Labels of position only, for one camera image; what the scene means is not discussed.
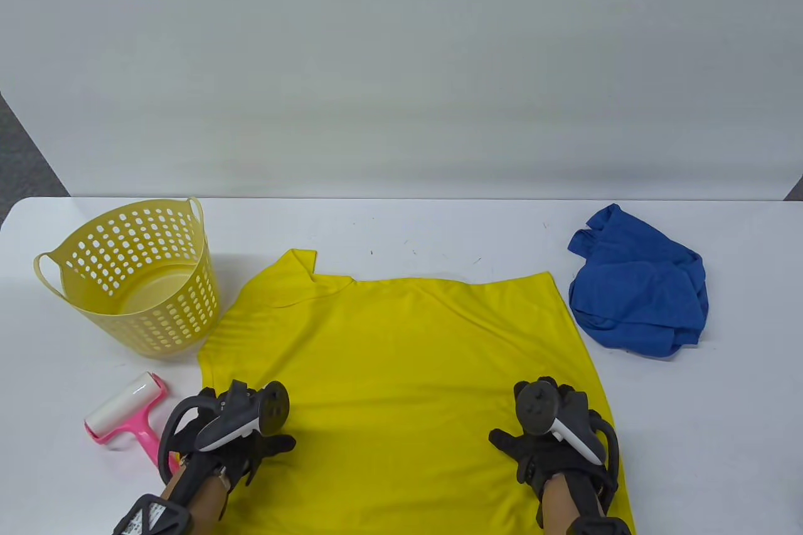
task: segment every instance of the white roller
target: white roller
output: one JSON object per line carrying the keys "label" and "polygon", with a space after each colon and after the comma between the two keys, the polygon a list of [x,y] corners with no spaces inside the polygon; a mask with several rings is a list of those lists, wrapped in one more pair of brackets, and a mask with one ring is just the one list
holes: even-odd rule
{"label": "white roller", "polygon": [[145,372],[120,393],[106,400],[103,405],[84,418],[83,422],[96,437],[105,437],[144,411],[159,397],[159,394],[161,394],[159,385],[150,372]]}

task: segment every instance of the hand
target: hand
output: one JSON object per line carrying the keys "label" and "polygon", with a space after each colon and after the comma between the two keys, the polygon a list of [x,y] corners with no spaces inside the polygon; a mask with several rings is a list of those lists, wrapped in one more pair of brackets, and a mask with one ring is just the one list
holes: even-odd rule
{"label": "hand", "polygon": [[[226,392],[215,397],[215,390],[207,387],[199,395],[210,397],[213,400],[215,398],[223,400]],[[295,438],[290,435],[262,437],[258,432],[252,432],[248,437],[238,437],[212,452],[195,451],[195,438],[201,429],[214,419],[215,412],[212,409],[199,407],[198,417],[190,420],[181,431],[173,435],[169,441],[169,449],[172,452],[178,452],[181,458],[187,458],[187,460],[191,460],[193,455],[201,453],[217,458],[219,463],[223,464],[226,469],[230,491],[246,475],[246,486],[248,486],[264,458],[290,452],[295,448]]]}
{"label": "hand", "polygon": [[[560,407],[577,406],[578,394],[573,387],[558,386],[550,377],[539,378],[539,381],[550,383],[556,388]],[[516,383],[516,386],[513,387],[514,398],[518,398],[528,384],[530,383]],[[587,402],[585,408],[588,420],[599,417],[596,412],[587,410]],[[516,480],[532,487],[539,501],[544,495],[545,484],[558,474],[585,475],[590,478],[593,491],[597,494],[603,489],[613,489],[614,491],[616,489],[615,483],[611,483],[611,475],[605,466],[598,466],[586,460],[570,444],[558,441],[551,432],[547,432],[545,435],[531,435],[525,432],[519,437],[514,437],[514,435],[497,428],[490,432],[488,440],[500,452],[504,452],[519,464]],[[539,509],[539,524],[542,524],[540,515]]]}

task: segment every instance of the yellow laundry basket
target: yellow laundry basket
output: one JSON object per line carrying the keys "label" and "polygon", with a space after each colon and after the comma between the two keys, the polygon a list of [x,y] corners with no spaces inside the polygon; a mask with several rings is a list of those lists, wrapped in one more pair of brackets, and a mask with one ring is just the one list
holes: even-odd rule
{"label": "yellow laundry basket", "polygon": [[[43,276],[42,257],[60,268],[63,293]],[[54,294],[150,358],[184,351],[220,317],[198,199],[144,200],[104,213],[36,257],[34,271]]]}

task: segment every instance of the gray carpet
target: gray carpet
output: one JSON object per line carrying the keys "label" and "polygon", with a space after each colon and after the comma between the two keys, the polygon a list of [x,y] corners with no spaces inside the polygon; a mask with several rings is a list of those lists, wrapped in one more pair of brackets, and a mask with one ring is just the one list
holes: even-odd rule
{"label": "gray carpet", "polygon": [[[0,96],[0,223],[28,196],[69,196],[34,142]],[[786,200],[803,200],[803,179]]]}

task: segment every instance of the forearm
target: forearm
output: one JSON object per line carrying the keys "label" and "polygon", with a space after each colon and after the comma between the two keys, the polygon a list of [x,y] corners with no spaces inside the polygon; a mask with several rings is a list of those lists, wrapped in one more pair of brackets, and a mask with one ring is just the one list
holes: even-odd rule
{"label": "forearm", "polygon": [[562,474],[555,475],[545,484],[541,506],[544,509],[545,535],[566,535],[568,528],[580,515],[571,493],[568,492],[566,477]]}
{"label": "forearm", "polygon": [[[164,489],[162,498],[170,499],[170,493],[183,474],[184,467],[181,467]],[[189,513],[193,517],[192,535],[209,535],[213,532],[223,512],[227,495],[228,487],[220,477],[209,477],[201,484],[198,494],[189,505]]]}

